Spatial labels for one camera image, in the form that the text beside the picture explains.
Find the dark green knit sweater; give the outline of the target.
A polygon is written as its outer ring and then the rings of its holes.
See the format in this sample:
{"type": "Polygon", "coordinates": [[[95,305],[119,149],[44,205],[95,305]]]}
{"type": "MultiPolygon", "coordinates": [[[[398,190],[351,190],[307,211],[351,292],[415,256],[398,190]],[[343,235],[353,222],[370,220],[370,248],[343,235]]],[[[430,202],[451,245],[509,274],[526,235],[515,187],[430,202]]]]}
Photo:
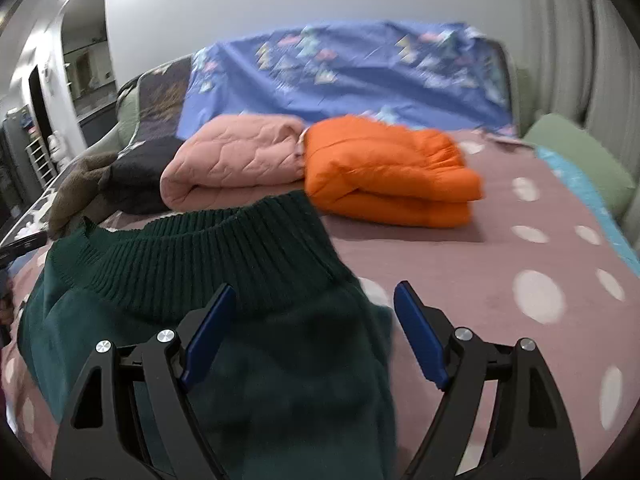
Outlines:
{"type": "Polygon", "coordinates": [[[142,344],[224,284],[231,322],[189,400],[229,476],[392,478],[392,312],[369,300],[300,191],[140,230],[88,223],[55,242],[17,329],[51,414],[99,341],[142,344]]]}

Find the brown fleece garment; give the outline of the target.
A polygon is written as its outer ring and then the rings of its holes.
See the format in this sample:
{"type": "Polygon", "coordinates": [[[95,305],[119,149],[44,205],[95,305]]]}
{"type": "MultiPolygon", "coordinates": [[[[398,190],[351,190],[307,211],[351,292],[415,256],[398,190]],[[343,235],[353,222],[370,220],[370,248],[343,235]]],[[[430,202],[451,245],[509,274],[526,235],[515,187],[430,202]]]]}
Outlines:
{"type": "Polygon", "coordinates": [[[58,187],[49,212],[50,240],[70,235],[85,217],[100,224],[114,214],[116,206],[103,195],[100,182],[116,159],[116,152],[106,152],[84,156],[75,162],[58,187]]]}

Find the white shelf rack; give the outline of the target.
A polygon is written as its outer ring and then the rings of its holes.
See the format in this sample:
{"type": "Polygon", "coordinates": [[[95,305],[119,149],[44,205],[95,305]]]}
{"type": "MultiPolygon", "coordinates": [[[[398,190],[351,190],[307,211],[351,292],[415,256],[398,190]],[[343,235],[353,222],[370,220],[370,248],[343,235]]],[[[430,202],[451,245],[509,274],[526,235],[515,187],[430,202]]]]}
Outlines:
{"type": "Polygon", "coordinates": [[[25,152],[36,178],[45,190],[58,176],[58,170],[52,162],[49,152],[41,136],[34,136],[26,145],[25,152]]]}

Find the white rabbit figure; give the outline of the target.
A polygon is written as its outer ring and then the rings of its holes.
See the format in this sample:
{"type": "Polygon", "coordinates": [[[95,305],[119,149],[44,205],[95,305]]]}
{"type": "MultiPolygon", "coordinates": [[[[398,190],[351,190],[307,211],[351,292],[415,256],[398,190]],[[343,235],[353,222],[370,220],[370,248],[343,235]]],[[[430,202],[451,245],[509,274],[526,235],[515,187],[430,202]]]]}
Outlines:
{"type": "Polygon", "coordinates": [[[52,162],[55,163],[58,171],[63,171],[70,164],[70,155],[64,136],[54,130],[48,137],[48,145],[52,162]]]}

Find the black garment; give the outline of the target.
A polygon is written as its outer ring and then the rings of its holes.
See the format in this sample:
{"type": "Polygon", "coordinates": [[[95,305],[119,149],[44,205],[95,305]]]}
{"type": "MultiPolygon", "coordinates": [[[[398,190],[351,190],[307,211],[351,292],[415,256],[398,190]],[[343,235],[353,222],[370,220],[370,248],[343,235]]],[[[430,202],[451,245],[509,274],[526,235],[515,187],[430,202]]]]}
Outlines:
{"type": "Polygon", "coordinates": [[[132,144],[99,180],[106,200],[125,214],[161,214],[169,208],[160,195],[160,177],[183,140],[174,136],[132,144]]]}

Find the mauve polka dot blanket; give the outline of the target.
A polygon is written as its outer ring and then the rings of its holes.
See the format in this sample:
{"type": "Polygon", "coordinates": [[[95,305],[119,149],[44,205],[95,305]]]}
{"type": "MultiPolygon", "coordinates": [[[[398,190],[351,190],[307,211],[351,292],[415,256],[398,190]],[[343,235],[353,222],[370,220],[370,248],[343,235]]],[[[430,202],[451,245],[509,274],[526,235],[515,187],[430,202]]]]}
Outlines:
{"type": "Polygon", "coordinates": [[[577,177],[529,148],[475,132],[456,140],[484,181],[473,220],[453,230],[342,217],[326,230],[371,298],[408,281],[482,338],[540,345],[575,435],[580,468],[608,465],[639,431],[639,271],[572,191],[577,177]]]}

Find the dark navy patterned blanket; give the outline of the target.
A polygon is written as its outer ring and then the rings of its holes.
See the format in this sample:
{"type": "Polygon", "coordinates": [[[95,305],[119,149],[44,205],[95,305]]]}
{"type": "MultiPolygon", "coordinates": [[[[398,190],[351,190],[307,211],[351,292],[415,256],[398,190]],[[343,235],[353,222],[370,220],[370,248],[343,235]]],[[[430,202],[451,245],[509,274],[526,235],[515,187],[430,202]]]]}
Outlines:
{"type": "MultiPolygon", "coordinates": [[[[172,136],[176,133],[186,88],[189,85],[190,71],[191,58],[184,56],[140,75],[138,85],[139,127],[128,146],[116,153],[122,154],[136,142],[172,136]]],[[[35,200],[35,203],[27,209],[12,228],[9,228],[1,240],[3,246],[46,229],[49,212],[58,187],[70,174],[75,162],[77,160],[72,159],[70,164],[35,200]]]]}

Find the green pillow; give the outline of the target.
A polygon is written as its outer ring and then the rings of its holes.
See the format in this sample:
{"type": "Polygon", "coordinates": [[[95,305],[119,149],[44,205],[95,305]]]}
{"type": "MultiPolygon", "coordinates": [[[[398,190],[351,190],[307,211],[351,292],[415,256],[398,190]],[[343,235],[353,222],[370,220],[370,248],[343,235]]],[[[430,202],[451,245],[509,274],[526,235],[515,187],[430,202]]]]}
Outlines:
{"type": "Polygon", "coordinates": [[[559,114],[545,114],[527,130],[523,141],[555,152],[582,170],[614,219],[623,217],[634,198],[636,181],[587,130],[559,114]]]}

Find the orange puffer jacket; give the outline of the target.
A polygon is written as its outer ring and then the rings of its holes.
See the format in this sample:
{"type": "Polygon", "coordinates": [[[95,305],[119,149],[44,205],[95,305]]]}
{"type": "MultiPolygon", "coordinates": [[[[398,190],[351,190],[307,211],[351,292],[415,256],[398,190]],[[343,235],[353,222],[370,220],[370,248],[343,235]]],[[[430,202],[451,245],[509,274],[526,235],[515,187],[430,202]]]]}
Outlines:
{"type": "Polygon", "coordinates": [[[452,229],[471,221],[483,179],[456,142],[347,115],[312,125],[304,137],[305,193],[325,214],[391,226],[452,229]]]}

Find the blue patterned sheet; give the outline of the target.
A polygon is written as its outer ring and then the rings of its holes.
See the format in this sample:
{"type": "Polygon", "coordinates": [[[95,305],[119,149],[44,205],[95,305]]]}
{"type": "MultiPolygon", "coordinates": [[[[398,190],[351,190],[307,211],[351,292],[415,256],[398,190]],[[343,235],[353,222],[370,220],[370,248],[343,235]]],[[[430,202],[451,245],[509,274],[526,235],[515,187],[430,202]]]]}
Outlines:
{"type": "Polygon", "coordinates": [[[464,23],[351,22],[219,41],[192,56],[177,136],[223,114],[362,115],[514,136],[497,50],[464,23]]]}

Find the grey curtain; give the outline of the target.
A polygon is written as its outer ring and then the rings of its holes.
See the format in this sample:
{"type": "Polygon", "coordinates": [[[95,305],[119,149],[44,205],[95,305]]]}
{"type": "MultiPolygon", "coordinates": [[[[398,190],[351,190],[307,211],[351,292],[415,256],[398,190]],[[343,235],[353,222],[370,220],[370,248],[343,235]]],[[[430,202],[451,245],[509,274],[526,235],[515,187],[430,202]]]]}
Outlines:
{"type": "Polygon", "coordinates": [[[585,128],[630,172],[639,165],[639,47],[611,0],[523,0],[518,119],[585,128]]]}

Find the green bed frame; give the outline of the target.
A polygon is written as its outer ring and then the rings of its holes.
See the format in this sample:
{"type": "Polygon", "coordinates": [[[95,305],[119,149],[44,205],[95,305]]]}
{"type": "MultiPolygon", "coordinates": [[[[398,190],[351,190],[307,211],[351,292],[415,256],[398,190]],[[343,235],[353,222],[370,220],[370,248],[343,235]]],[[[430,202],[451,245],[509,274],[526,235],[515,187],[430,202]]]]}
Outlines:
{"type": "Polygon", "coordinates": [[[137,76],[130,79],[118,90],[115,102],[117,122],[114,127],[105,133],[98,142],[77,155],[74,160],[107,152],[121,152],[128,146],[137,132],[140,122],[138,90],[140,78],[141,76],[137,76]]]}

